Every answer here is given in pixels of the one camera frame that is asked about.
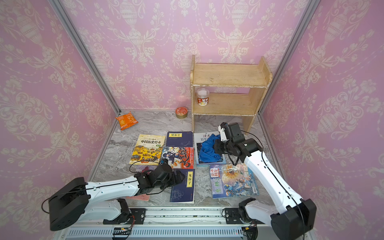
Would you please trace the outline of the navy Guiguzi book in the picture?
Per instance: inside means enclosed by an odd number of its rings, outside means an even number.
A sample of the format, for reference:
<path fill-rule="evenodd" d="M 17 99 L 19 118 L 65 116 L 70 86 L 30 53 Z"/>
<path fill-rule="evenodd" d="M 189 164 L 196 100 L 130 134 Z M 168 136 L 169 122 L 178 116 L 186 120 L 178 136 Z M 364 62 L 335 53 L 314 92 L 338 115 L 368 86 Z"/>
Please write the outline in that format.
<path fill-rule="evenodd" d="M 195 169 L 180 169 L 185 179 L 181 184 L 172 187 L 171 203 L 194 203 L 195 198 Z"/>

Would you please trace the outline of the blue cloth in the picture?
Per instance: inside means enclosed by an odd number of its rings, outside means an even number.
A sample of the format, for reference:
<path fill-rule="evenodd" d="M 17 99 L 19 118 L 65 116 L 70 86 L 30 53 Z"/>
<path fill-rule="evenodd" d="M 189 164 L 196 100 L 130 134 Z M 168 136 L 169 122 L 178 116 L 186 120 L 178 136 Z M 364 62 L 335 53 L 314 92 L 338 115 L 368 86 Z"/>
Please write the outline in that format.
<path fill-rule="evenodd" d="M 214 149 L 216 140 L 220 140 L 219 135 L 210 135 L 207 140 L 202 142 L 201 148 L 199 151 L 199 163 L 200 164 L 221 164 L 224 163 L 224 158 L 222 155 L 217 154 Z"/>

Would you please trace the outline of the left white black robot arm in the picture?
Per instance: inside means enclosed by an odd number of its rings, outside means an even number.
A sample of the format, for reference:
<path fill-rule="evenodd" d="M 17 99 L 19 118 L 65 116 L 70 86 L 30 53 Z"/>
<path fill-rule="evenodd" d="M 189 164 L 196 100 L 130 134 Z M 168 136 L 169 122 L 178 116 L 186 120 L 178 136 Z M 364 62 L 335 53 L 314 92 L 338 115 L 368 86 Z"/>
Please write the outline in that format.
<path fill-rule="evenodd" d="M 86 182 L 75 178 L 45 200 L 48 204 L 50 230 L 60 231 L 77 222 L 101 220 L 105 225 L 136 223 L 126 197 L 150 195 L 181 184 L 186 176 L 162 164 L 154 170 L 107 182 Z"/>

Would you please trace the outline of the red manga comic book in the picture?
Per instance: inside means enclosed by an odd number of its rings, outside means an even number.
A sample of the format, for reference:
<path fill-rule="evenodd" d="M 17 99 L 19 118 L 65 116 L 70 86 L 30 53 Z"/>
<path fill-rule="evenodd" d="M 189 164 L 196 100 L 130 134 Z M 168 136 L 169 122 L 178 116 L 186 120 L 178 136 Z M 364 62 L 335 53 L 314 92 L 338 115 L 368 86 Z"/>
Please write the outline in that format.
<path fill-rule="evenodd" d="M 194 148 L 163 147 L 160 164 L 168 164 L 172 169 L 193 169 Z"/>

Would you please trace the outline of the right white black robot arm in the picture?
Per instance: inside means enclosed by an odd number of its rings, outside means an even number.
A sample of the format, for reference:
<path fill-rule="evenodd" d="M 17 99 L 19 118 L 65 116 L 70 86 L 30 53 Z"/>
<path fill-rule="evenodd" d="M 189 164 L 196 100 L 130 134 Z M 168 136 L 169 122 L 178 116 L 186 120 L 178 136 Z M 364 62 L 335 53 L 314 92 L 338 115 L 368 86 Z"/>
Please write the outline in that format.
<path fill-rule="evenodd" d="M 249 198 L 239 204 L 245 222 L 260 221 L 270 226 L 280 240 L 305 238 L 313 229 L 317 207 L 311 199 L 304 200 L 270 164 L 263 148 L 254 139 L 216 140 L 217 154 L 237 157 L 249 168 L 267 190 L 274 205 L 268 206 Z"/>

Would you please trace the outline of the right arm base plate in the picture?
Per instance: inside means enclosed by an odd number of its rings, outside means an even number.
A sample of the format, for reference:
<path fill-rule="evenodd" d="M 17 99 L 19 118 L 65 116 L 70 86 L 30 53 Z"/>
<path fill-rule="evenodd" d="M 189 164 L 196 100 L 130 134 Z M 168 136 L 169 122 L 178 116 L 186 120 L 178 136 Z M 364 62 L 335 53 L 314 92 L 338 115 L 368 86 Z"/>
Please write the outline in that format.
<path fill-rule="evenodd" d="M 259 225 L 263 224 L 258 220 L 248 220 L 246 217 L 242 217 L 239 208 L 224 208 L 222 210 L 222 217 L 225 218 L 227 225 Z"/>

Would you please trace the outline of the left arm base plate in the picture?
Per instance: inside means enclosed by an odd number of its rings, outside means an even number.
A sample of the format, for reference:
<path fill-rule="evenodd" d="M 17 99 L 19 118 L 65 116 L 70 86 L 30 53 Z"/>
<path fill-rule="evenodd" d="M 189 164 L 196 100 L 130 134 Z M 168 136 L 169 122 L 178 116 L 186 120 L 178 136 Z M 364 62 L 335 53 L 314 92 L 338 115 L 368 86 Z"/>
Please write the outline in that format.
<path fill-rule="evenodd" d="M 114 220 L 103 220 L 104 225 L 143 225 L 146 217 L 145 208 L 133 208 L 123 212 Z"/>

